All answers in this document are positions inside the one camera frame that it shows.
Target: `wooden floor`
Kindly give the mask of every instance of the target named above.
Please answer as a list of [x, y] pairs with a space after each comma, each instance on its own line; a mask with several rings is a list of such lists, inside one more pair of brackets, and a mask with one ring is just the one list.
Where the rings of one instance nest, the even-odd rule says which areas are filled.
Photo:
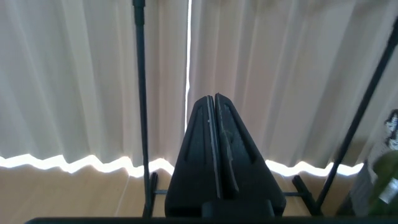
[[[167, 189], [170, 175], [159, 173], [159, 189]], [[300, 176], [317, 197], [324, 177]], [[283, 191], [295, 191], [292, 177], [274, 174]], [[333, 215], [348, 193], [354, 177], [338, 176], [322, 210]], [[144, 208], [144, 181], [125, 170], [100, 173], [88, 166], [74, 174], [58, 168], [0, 167], [0, 223], [24, 223], [35, 217], [139, 217]], [[164, 216], [164, 195], [156, 196], [154, 217]], [[302, 200], [287, 197], [284, 216], [310, 215]]]

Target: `black pole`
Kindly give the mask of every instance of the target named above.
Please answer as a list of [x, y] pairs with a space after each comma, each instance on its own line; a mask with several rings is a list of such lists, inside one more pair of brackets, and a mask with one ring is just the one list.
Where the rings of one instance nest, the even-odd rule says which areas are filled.
[[393, 30], [391, 32], [390, 38], [388, 40], [387, 46], [384, 49], [383, 55], [380, 59], [379, 65], [377, 66], [376, 70], [374, 71], [373, 77], [368, 85], [368, 89], [366, 90], [363, 99], [361, 101], [361, 104], [359, 105], [354, 120], [351, 123], [351, 126], [348, 129], [347, 135], [344, 138], [344, 141], [340, 147], [338, 156], [336, 161], [333, 164], [333, 167], [331, 168], [331, 171], [329, 173], [329, 176], [323, 186], [323, 189], [318, 197], [317, 200], [317, 206], [320, 208], [325, 201], [325, 197], [330, 189], [331, 183], [333, 182], [333, 179], [335, 178], [335, 175], [337, 173], [337, 168], [341, 164], [345, 154], [347, 153], [347, 150], [349, 148], [349, 145], [351, 144], [351, 141], [354, 137], [354, 134], [359, 126], [359, 123], [362, 120], [363, 115], [365, 114], [366, 108], [368, 107], [368, 104], [372, 98], [372, 95], [374, 93], [374, 90], [377, 87], [377, 84], [380, 81], [380, 78], [382, 77], [382, 74], [384, 70], [387, 67], [388, 61], [390, 60], [392, 53], [394, 52], [394, 49], [398, 43], [398, 19], [396, 19]]
[[145, 208], [151, 205], [149, 185], [148, 130], [147, 130], [147, 96], [145, 81], [145, 42], [144, 42], [144, 7], [145, 0], [133, 0], [134, 20], [136, 22], [137, 66], [139, 85], [139, 108], [141, 116], [142, 158], [144, 163]]

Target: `green object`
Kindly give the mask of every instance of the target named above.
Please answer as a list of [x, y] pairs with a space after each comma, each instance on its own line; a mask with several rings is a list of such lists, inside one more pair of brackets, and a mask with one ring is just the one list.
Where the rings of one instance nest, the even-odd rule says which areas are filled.
[[382, 155], [373, 171], [377, 181], [369, 198], [369, 215], [398, 215], [398, 151]]

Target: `pleated curtain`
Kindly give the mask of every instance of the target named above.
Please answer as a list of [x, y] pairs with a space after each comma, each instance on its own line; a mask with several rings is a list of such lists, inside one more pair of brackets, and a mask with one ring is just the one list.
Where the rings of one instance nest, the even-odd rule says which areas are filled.
[[[220, 92], [265, 159], [325, 167], [398, 1], [147, 0], [145, 11], [150, 161], [174, 164], [194, 102]], [[136, 57], [131, 1], [0, 0], [0, 156], [142, 165]], [[398, 108], [397, 63], [395, 53], [346, 164], [363, 161]]]

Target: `black stand base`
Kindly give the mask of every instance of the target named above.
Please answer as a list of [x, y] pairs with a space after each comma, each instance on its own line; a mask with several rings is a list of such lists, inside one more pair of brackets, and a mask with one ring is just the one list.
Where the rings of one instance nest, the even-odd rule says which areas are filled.
[[156, 172], [153, 172], [150, 175], [150, 181], [149, 181], [149, 193], [150, 193], [150, 204], [145, 204], [144, 206], [144, 211], [142, 213], [143, 218], [151, 218], [152, 213], [154, 211], [154, 204], [155, 204], [155, 191], [157, 188], [157, 181], [158, 181], [158, 175]]
[[295, 175], [292, 182], [296, 187], [297, 192], [300, 193], [300, 196], [303, 199], [311, 215], [323, 216], [321, 208], [317, 205], [317, 203], [313, 199], [311, 192], [307, 189], [307, 186], [305, 186], [301, 177], [299, 175]]

